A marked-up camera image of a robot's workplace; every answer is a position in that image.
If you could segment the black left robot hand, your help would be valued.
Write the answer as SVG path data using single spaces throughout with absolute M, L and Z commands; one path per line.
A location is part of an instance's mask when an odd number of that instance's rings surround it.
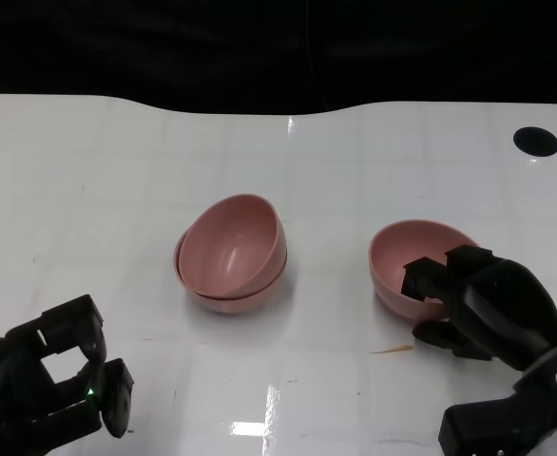
M 79 349 L 78 373 L 55 382 L 44 358 Z M 107 360 L 103 318 L 88 294 L 0 337 L 0 455 L 46 455 L 101 428 L 122 438 L 134 381 L 123 359 Z

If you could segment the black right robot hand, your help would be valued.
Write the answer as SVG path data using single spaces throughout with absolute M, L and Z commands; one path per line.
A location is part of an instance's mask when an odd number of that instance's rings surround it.
M 496 357 L 517 371 L 557 348 L 557 308 L 528 268 L 471 245 L 446 258 L 442 264 L 424 256 L 404 266 L 401 293 L 437 299 L 447 315 L 416 323 L 417 340 L 457 357 Z

